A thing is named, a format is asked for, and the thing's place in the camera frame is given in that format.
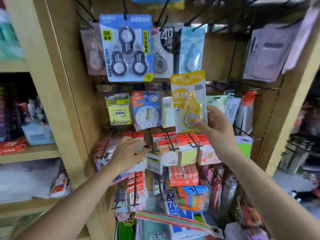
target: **person's right hand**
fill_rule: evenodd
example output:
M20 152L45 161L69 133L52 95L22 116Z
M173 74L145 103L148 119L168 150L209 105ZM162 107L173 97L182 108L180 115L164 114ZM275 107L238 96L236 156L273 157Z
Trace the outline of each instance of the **person's right hand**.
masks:
M241 152L236 142L232 124L216 106L208 105L208 125L196 121L196 127L204 133L219 159Z

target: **forearm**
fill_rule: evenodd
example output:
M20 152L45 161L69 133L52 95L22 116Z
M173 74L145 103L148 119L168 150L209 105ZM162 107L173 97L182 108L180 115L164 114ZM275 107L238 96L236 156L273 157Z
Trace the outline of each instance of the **forearm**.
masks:
M320 239L320 223L241 152L222 160L238 178L276 240Z
M117 170L112 166L102 167L98 173L62 199L16 240L76 239L116 174Z

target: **clock face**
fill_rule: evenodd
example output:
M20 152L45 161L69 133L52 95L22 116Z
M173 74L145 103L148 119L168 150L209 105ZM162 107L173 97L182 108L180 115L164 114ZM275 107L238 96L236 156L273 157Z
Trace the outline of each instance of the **clock face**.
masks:
M143 106L136 112L135 119L140 128L144 130L157 126L159 113L154 107Z

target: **hand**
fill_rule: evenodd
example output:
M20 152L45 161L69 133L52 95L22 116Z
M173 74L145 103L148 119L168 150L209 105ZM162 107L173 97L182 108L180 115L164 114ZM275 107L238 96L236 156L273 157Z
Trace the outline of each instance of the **hand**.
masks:
M146 156L148 149L144 145L143 140L123 137L112 154L109 167L116 175L131 169Z
M196 127L208 137L217 157L221 160L227 155L241 152L230 120L216 106L208 105L207 109L208 125L198 120Z

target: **light blue container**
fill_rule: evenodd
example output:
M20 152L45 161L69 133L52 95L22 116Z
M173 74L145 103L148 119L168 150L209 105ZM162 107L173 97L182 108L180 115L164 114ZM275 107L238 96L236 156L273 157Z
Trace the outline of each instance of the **light blue container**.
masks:
M56 143L50 125L40 125L37 120L22 125L22 130L31 146Z

